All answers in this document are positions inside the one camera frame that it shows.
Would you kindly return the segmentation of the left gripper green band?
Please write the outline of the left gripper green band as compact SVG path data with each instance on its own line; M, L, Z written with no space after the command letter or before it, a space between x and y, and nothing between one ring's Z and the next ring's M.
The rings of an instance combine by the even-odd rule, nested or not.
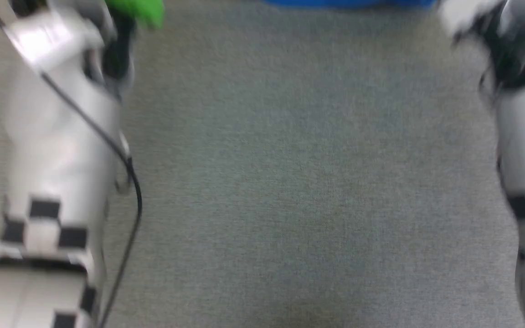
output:
M162 0L85 1L85 13L96 15L105 45L87 51L83 72L86 77L123 99L134 83L134 42L138 25L154 30L162 27L165 5Z

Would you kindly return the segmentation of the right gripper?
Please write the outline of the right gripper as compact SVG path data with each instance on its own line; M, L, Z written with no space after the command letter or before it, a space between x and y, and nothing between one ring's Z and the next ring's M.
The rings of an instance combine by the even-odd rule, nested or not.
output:
M525 0L442 0L439 18L454 44L483 44L496 87L525 87Z

